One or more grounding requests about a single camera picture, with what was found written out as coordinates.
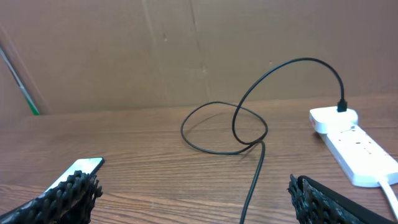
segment black plug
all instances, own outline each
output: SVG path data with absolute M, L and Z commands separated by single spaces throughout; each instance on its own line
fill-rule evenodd
M 345 112 L 345 111 L 347 111 L 347 101 L 345 101 L 344 99 L 341 99 L 337 103 L 337 112 Z

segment brown cardboard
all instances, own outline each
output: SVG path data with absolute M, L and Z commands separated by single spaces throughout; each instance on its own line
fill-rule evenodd
M 0 42 L 45 114 L 238 101 L 317 57 L 346 94 L 396 92 L 395 0 L 4 0 Z M 336 96 L 321 65 L 249 100 Z
M 32 116 L 21 90 L 0 57 L 0 124 Z

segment power strip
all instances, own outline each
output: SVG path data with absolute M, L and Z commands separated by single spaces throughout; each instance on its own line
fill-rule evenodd
M 398 220 L 398 200 L 390 186 L 398 183 L 398 162 L 358 126 L 355 110 L 312 109 L 310 122 L 351 183 L 381 187 Z
M 358 125 L 347 131 L 320 135 L 351 183 L 380 187 L 380 179 L 398 182 L 398 163 Z

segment outlet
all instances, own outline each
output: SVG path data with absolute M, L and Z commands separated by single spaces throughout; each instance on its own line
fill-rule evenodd
M 353 185 L 379 187 L 381 177 L 398 182 L 397 161 L 358 125 L 321 137 Z

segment white cord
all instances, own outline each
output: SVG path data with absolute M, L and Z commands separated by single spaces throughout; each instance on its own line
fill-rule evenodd
M 394 191 L 392 191 L 391 186 L 388 184 L 388 179 L 386 177 L 383 177 L 380 179 L 379 183 L 384 193 L 386 194 L 386 197 L 390 203 L 394 215 L 396 216 L 396 219 L 398 220 L 398 200 Z

